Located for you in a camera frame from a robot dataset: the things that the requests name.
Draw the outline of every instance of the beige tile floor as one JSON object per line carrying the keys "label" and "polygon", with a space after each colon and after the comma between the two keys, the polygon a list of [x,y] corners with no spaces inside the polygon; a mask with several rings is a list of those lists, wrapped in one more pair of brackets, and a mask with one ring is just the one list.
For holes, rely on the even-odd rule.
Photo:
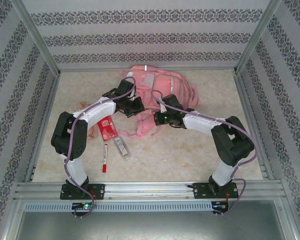
{"label": "beige tile floor", "polygon": [[[180,71],[198,89],[201,113],[227,118],[237,116],[248,129],[230,70]],[[34,174],[34,182],[64,182],[63,162],[50,144],[60,113],[76,111],[77,103],[94,103],[101,95],[119,85],[115,72],[62,73]],[[116,129],[134,133],[136,117],[112,115]],[[108,141],[107,172],[102,173],[103,145],[99,136],[89,140],[82,155],[85,172],[93,182],[207,181],[217,168],[218,157],[211,136],[195,130],[162,127],[155,136],[142,139],[123,137],[131,159],[123,160],[112,140]],[[261,180],[258,161],[243,166],[235,175],[246,180]]]}

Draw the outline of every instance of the pink backpack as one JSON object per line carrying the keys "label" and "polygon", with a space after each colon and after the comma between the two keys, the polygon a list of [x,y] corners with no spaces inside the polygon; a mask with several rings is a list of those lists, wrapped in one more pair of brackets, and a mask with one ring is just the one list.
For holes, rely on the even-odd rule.
{"label": "pink backpack", "polygon": [[159,90],[162,92],[163,97],[174,94],[183,106],[183,109],[194,108],[199,104],[196,88],[190,85],[186,78],[179,73],[147,65],[137,65],[127,72],[121,71],[120,73],[123,78],[134,77],[136,81],[136,97],[141,97],[145,111],[136,116],[138,121],[136,134],[129,134],[124,130],[119,130],[119,135],[130,138],[142,138],[156,126],[153,114],[160,111],[160,105],[152,98],[152,90]]}

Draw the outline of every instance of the enclosure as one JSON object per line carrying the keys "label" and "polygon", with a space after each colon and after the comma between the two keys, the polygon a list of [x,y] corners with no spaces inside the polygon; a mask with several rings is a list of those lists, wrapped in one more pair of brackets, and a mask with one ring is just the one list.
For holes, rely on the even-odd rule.
{"label": "enclosure", "polygon": [[[255,139],[231,213],[214,216],[188,187],[218,167],[212,137],[168,125],[123,136],[129,160],[107,141],[106,173],[105,143],[89,140],[83,166],[103,200],[84,219],[70,214],[78,200],[60,200],[59,115],[135,65],[182,74],[197,111],[237,116]],[[111,117],[136,132],[135,116]],[[0,239],[83,238],[300,239],[300,0],[0,0]]]}

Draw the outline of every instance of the red package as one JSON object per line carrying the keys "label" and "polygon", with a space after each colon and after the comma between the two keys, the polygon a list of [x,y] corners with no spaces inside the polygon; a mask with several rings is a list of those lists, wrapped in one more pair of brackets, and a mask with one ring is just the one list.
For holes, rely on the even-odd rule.
{"label": "red package", "polygon": [[110,116],[106,116],[101,121],[98,121],[98,126],[103,141],[108,141],[118,136],[114,122],[112,121],[112,118]]}

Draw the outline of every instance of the purple cable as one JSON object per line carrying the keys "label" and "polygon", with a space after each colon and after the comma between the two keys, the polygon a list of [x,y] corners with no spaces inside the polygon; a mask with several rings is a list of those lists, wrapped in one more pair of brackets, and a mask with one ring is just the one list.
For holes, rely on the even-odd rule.
{"label": "purple cable", "polygon": [[[73,182],[73,184],[79,188],[81,191],[83,191],[84,193],[86,193],[92,200],[91,202],[91,208],[90,210],[83,216],[80,216],[80,218],[84,218],[86,216],[88,216],[92,210],[94,209],[95,207],[95,199],[94,197],[90,194],[90,192],[86,191],[84,188],[82,188],[76,181],[74,181],[72,179],[72,176],[70,175],[69,171],[68,171],[68,168],[67,168],[67,164],[68,162],[70,161],[70,156],[71,156],[71,151],[72,151],[72,146],[73,146],[73,141],[74,141],[74,132],[75,132],[75,126],[76,126],[76,123],[78,122],[78,120],[84,115],[86,114],[89,110],[91,110],[92,108],[102,104],[102,103],[107,103],[107,102],[110,102],[110,101],[113,101],[113,100],[117,100],[117,99],[120,99],[120,98],[123,98],[127,95],[129,95],[130,93],[132,93],[132,91],[135,89],[136,87],[136,80],[132,77],[132,76],[127,76],[126,78],[124,78],[123,80],[126,80],[126,79],[132,79],[133,80],[133,87],[128,91],[126,92],[125,94],[122,94],[120,96],[116,96],[116,97],[113,97],[113,98],[109,98],[107,100],[104,100],[102,102],[98,101],[94,104],[92,104],[91,106],[89,106],[85,111],[83,111],[82,113],[79,114],[79,116],[76,117],[76,119],[73,121],[73,124],[72,124],[72,127],[71,127],[71,133],[70,133],[70,142],[69,142],[69,150],[68,150],[68,155],[66,157],[66,159],[64,160],[64,170],[65,170],[65,173],[67,174],[67,176],[69,177],[69,179],[71,179],[71,181]],[[77,218],[78,216],[76,215],[76,212],[77,212],[77,209],[74,210],[74,217]]]}
{"label": "purple cable", "polygon": [[241,162],[241,163],[238,163],[238,165],[235,167],[235,169],[233,170],[230,178],[232,178],[232,180],[235,180],[235,181],[243,181],[243,188],[238,196],[238,198],[235,200],[234,204],[232,205],[232,207],[226,212],[228,213],[230,210],[232,210],[237,204],[238,204],[238,201],[240,200],[242,194],[244,193],[245,189],[246,189],[246,180],[244,180],[243,178],[233,178],[235,173],[237,172],[237,170],[239,169],[240,166],[244,165],[244,164],[248,164],[248,163],[251,163],[253,160],[255,160],[258,156],[258,153],[259,153],[259,148],[258,148],[258,145],[256,143],[256,141],[254,140],[254,138],[249,134],[247,133],[245,130],[243,130],[242,128],[236,126],[236,125],[233,125],[232,123],[229,123],[227,121],[223,121],[223,120],[220,120],[218,118],[215,118],[215,117],[211,117],[211,116],[207,116],[207,115],[204,115],[204,114],[201,114],[201,113],[193,113],[193,112],[189,112],[189,111],[185,111],[185,110],[181,110],[179,108],[176,108],[176,107],[173,107],[173,106],[170,106],[168,104],[165,104],[163,101],[161,101],[160,99],[158,99],[157,97],[154,96],[154,92],[156,93],[159,93],[160,96],[161,96],[161,99],[163,98],[163,94],[162,92],[160,92],[159,90],[152,90],[151,91],[151,96],[160,104],[164,105],[165,107],[167,108],[170,108],[170,109],[173,109],[173,110],[176,110],[176,111],[179,111],[179,112],[182,112],[182,113],[185,113],[185,114],[190,114],[190,115],[193,115],[193,116],[198,116],[198,117],[201,117],[201,118],[204,118],[204,119],[208,119],[208,120],[211,120],[211,121],[214,121],[214,122],[218,122],[218,123],[221,123],[221,124],[226,124],[234,129],[237,129],[238,131],[240,131],[241,133],[243,133],[244,135],[246,135],[250,140],[251,142],[253,143],[254,145],[254,155],[247,161],[244,161],[244,162]]}

